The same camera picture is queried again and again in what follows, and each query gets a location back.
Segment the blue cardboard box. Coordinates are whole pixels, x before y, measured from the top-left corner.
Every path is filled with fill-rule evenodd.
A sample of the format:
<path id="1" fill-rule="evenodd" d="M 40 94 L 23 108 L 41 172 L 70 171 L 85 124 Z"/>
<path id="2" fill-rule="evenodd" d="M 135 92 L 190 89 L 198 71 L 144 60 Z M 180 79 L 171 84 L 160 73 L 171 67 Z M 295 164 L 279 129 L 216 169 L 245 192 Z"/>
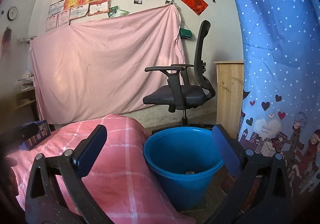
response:
<path id="1" fill-rule="evenodd" d="M 40 142 L 50 136 L 50 128 L 46 120 L 33 121 L 22 125 L 24 130 L 23 143 L 20 145 L 20 150 L 32 150 Z"/>

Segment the wooden shelf unit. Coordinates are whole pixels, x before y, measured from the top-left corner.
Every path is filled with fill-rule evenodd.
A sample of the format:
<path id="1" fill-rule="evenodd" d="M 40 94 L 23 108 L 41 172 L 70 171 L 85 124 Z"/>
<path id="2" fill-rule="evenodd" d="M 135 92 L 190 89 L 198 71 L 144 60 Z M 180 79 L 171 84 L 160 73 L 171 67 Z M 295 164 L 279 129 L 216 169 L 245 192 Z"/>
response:
<path id="1" fill-rule="evenodd" d="M 35 88 L 31 87 L 16 93 L 16 108 L 31 106 L 36 108 Z"/>

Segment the pink checked tablecloth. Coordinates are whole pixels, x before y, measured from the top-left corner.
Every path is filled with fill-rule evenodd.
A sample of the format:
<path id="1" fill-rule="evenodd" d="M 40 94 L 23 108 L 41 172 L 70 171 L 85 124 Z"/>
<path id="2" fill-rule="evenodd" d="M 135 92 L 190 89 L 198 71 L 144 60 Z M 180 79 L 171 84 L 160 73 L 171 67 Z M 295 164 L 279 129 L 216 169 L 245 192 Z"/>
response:
<path id="1" fill-rule="evenodd" d="M 31 151 L 10 154 L 17 162 L 17 201 L 25 207 L 27 184 L 34 158 L 59 156 L 86 139 L 97 125 L 107 129 L 107 141 L 88 176 L 82 182 L 114 223 L 195 223 L 170 203 L 155 176 L 146 165 L 143 145 L 149 134 L 135 119 L 109 114 L 79 121 L 54 132 Z"/>

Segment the blue plastic bucket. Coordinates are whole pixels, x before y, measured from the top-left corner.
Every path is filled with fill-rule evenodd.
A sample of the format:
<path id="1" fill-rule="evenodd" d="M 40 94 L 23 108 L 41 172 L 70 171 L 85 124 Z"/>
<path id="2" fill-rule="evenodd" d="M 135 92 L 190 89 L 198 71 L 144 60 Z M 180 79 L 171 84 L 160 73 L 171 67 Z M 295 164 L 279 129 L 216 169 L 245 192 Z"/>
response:
<path id="1" fill-rule="evenodd" d="M 198 127 L 174 127 L 153 134 L 144 144 L 143 155 L 177 210 L 200 204 L 223 166 L 212 132 Z"/>

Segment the red hanging ornament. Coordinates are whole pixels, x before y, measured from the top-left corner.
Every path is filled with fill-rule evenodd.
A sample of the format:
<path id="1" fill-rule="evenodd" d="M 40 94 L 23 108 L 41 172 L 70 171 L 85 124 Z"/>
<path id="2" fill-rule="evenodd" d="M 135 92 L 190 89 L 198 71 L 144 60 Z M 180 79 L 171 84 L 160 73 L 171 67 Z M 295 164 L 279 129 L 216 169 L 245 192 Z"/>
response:
<path id="1" fill-rule="evenodd" d="M 1 48 L 2 55 L 6 54 L 10 50 L 11 33 L 12 33 L 12 29 L 9 27 L 6 27 L 6 30 L 3 33 L 3 38 L 2 38 L 2 48 Z"/>

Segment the pink hanging sheet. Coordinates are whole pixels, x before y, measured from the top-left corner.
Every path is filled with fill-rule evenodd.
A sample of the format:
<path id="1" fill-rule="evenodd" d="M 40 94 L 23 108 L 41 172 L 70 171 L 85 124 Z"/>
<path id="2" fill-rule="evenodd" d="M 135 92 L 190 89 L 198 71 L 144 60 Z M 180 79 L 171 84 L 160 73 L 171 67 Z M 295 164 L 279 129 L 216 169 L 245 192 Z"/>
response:
<path id="1" fill-rule="evenodd" d="M 167 83 L 146 67 L 183 63 L 181 17 L 170 4 L 64 25 L 30 43 L 39 116 L 68 124 L 144 108 Z"/>

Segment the wooden cabinet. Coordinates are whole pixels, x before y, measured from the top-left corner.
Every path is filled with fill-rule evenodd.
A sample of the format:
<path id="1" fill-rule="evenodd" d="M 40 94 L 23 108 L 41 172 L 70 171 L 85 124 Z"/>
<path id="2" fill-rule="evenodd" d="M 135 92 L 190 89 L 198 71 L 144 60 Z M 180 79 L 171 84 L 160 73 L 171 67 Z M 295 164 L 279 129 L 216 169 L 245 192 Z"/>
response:
<path id="1" fill-rule="evenodd" d="M 216 123 L 236 138 L 241 115 L 244 63 L 243 61 L 216 61 L 217 115 Z"/>

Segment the black office chair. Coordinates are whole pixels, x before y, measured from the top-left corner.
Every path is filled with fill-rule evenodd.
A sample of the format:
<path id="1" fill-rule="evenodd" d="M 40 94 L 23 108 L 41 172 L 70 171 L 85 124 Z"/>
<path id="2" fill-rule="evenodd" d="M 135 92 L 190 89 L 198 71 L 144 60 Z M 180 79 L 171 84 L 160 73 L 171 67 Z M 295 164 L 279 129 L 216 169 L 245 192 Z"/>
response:
<path id="1" fill-rule="evenodd" d="M 183 112 L 179 126 L 212 128 L 212 124 L 190 124 L 187 110 L 197 108 L 216 96 L 216 91 L 210 81 L 204 76 L 206 63 L 202 60 L 204 39 L 208 35 L 211 24 L 202 21 L 197 37 L 193 64 L 173 64 L 171 66 L 156 66 L 145 68 L 146 72 L 159 71 L 167 76 L 167 85 L 143 98 L 145 105 L 168 105 L 168 111 Z"/>

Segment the green hanging pouch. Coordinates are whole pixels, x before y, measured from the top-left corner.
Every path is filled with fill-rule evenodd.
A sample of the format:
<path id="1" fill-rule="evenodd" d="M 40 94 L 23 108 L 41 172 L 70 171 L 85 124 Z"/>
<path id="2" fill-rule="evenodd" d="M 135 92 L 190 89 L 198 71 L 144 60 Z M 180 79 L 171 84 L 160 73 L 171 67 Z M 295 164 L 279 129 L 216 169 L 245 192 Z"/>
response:
<path id="1" fill-rule="evenodd" d="M 180 28 L 180 37 L 183 39 L 191 39 L 193 37 L 192 32 L 189 29 Z"/>

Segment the blue dotted curtain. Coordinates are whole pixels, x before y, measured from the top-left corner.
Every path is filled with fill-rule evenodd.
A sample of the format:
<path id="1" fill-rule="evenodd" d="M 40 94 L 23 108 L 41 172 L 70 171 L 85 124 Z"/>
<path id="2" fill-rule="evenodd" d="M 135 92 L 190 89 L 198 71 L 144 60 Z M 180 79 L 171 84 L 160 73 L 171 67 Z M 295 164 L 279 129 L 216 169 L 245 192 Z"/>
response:
<path id="1" fill-rule="evenodd" d="M 235 0 L 244 50 L 238 141 L 285 159 L 291 192 L 319 185 L 319 0 Z"/>

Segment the round wall clock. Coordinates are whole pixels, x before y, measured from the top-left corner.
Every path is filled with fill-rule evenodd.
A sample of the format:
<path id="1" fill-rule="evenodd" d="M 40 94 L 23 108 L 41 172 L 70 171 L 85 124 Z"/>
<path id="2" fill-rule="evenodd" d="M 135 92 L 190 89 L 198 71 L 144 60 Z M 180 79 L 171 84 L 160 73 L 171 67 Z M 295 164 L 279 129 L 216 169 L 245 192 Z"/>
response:
<path id="1" fill-rule="evenodd" d="M 9 21 L 13 21 L 13 20 L 15 20 L 17 18 L 17 15 L 18 15 L 17 7 L 12 6 L 7 12 L 7 19 Z"/>

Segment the wall certificates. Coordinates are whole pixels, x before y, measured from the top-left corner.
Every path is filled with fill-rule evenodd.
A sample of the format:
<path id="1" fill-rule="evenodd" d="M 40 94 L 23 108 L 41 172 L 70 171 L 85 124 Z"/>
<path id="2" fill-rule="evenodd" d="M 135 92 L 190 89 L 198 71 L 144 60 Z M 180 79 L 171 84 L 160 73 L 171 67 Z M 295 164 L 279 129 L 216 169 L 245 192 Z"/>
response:
<path id="1" fill-rule="evenodd" d="M 110 8 L 110 0 L 52 0 L 46 20 L 46 32 L 75 19 L 117 12 L 118 9 L 119 7 Z"/>

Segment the red diamond wall paper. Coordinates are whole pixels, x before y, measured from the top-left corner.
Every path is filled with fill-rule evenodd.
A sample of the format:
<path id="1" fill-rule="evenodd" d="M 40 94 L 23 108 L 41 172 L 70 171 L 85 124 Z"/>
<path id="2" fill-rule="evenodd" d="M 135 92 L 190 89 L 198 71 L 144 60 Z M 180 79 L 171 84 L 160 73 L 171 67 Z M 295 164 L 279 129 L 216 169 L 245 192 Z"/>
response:
<path id="1" fill-rule="evenodd" d="M 181 0 L 186 6 L 193 10 L 198 16 L 208 7 L 204 0 Z"/>

